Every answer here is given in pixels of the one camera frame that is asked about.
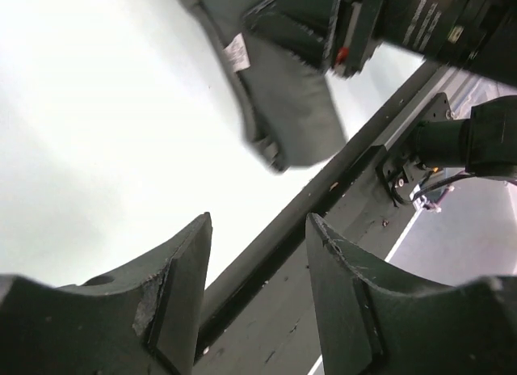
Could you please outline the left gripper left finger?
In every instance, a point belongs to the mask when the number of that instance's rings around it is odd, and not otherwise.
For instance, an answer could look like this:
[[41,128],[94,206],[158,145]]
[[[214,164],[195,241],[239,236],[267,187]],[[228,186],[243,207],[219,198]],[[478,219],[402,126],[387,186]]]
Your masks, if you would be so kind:
[[85,284],[1,278],[4,374],[189,374],[211,250],[203,213]]

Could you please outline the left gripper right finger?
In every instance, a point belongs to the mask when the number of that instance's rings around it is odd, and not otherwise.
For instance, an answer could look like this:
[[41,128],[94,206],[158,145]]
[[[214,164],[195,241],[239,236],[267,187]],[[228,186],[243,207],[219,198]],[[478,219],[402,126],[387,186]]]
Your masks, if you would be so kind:
[[356,246],[315,213],[305,230],[325,373],[515,373],[513,276],[447,286]]

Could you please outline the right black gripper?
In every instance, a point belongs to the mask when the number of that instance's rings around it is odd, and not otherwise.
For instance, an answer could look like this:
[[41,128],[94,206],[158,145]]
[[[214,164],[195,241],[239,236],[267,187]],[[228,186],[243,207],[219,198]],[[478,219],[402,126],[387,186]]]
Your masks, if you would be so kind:
[[246,29],[314,69],[349,78],[380,45],[386,0],[262,0],[243,15]]

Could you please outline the grey t shirt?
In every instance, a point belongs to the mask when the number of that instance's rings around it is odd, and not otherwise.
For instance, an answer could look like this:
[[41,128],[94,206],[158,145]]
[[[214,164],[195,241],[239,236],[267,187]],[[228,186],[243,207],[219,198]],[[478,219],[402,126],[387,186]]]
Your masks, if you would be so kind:
[[208,37],[241,109],[249,147],[274,171],[310,167],[348,136],[323,74],[253,35],[243,15],[262,0],[179,0]]

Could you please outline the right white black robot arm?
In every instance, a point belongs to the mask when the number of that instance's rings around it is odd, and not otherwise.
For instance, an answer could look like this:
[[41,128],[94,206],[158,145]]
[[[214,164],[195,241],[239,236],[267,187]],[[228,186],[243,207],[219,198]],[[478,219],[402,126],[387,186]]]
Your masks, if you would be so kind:
[[345,139],[326,73],[358,74],[382,44],[516,82],[516,0],[228,0],[248,41],[246,85],[272,113],[274,163],[309,167]]

